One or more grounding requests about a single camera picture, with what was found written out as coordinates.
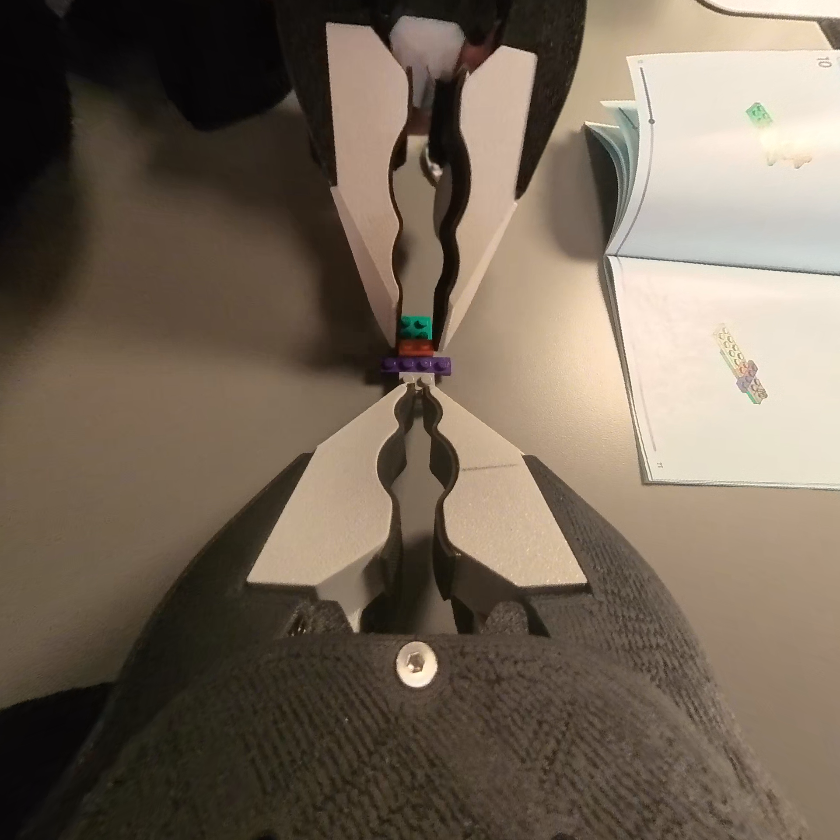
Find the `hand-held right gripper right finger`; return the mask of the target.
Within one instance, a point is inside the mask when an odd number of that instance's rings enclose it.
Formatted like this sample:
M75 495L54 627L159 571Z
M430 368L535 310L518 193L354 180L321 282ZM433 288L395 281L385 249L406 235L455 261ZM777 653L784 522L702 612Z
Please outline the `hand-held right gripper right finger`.
M514 444L436 386L425 385L423 425L436 502L433 568L459 632L478 632L498 604L532 614L534 595L578 595L587 578Z

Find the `green lego plate assembly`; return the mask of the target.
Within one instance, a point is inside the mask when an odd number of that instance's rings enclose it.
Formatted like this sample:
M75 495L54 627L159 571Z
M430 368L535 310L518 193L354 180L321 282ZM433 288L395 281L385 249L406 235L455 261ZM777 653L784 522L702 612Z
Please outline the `green lego plate assembly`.
M436 351L430 317L402 315L396 323L393 352L381 359L379 370L383 376L434 383L452 375L453 363Z

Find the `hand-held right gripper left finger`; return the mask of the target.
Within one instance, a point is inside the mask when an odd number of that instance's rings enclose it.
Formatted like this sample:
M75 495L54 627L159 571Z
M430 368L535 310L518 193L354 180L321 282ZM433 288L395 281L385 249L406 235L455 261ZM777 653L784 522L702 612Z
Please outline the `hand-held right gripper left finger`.
M364 611L398 578L403 540L393 485L406 467L412 424L413 387L399 385L323 441L247 582L336 602L360 631Z

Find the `open instruction booklet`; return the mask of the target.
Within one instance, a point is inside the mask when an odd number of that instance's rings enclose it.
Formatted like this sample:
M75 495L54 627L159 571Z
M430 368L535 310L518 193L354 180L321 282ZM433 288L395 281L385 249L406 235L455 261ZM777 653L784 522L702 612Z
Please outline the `open instruction booklet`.
M647 483L839 487L838 50L626 60L604 267Z

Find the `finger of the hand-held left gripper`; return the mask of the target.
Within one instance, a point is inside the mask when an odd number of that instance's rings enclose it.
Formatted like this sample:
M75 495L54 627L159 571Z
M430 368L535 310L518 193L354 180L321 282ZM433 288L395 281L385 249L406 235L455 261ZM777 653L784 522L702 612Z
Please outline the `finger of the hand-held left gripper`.
M434 290L434 342L444 352L463 321L517 208L537 57L506 45L455 82L435 196L443 267Z
M402 229L392 162L404 139L410 82L373 28L326 24L337 181L331 189L366 297L396 342L402 288L394 248Z

